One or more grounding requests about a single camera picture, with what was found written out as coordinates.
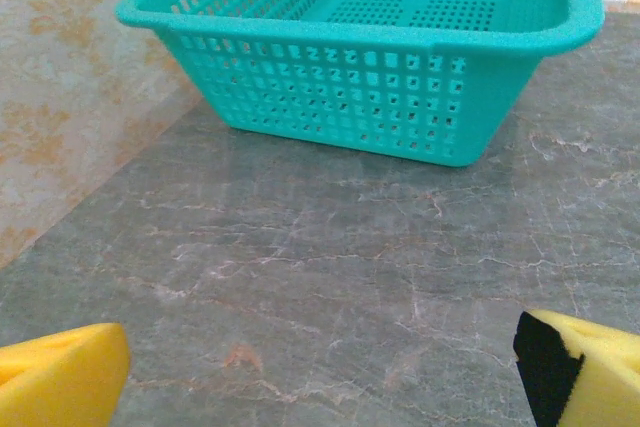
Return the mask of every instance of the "wallpaper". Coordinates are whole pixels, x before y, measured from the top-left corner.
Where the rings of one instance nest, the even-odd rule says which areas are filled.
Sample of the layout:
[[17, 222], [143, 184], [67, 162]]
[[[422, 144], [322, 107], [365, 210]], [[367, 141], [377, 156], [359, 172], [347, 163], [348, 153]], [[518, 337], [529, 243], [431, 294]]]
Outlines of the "wallpaper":
[[118, 1], [0, 0], [0, 268], [200, 98]]

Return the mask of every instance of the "basket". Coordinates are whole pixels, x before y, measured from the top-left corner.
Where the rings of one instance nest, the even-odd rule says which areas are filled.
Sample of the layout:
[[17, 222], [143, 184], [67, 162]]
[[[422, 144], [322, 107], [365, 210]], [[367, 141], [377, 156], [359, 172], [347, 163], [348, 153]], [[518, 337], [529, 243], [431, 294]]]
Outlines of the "basket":
[[123, 0], [231, 127], [474, 163], [540, 61], [602, 0]]

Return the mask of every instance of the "marble countertop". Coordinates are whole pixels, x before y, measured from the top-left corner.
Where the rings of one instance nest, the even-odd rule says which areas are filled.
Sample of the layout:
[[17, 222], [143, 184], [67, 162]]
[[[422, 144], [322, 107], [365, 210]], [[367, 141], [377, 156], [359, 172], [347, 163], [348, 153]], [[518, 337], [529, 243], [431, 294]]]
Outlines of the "marble countertop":
[[640, 332], [640, 17], [451, 170], [184, 117], [0, 271], [0, 344], [122, 322], [113, 425], [532, 426], [523, 309]]

